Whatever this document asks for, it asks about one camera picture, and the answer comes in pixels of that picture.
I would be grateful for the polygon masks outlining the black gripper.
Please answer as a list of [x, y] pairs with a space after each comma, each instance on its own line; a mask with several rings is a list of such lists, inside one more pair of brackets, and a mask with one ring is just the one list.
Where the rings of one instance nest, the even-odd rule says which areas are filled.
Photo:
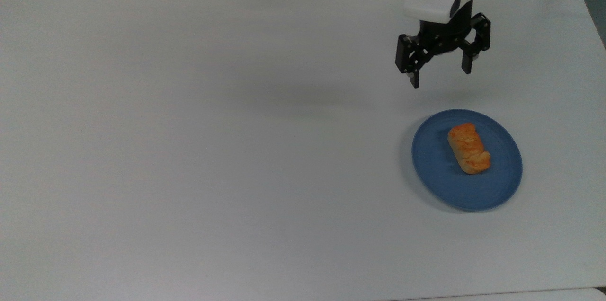
[[[490, 48], [491, 22], [483, 13], [472, 17], [472, 4], [473, 1], [470, 1], [463, 5], [446, 24], [420, 21], [419, 37], [406, 34], [398, 36], [396, 66], [401, 74], [407, 75], [415, 89], [419, 87], [420, 69], [430, 60], [426, 50], [440, 55], [461, 49], [461, 68], [465, 74], [470, 74], [472, 62], [480, 52]], [[475, 31], [475, 36], [470, 43], [466, 36], [471, 30]]]

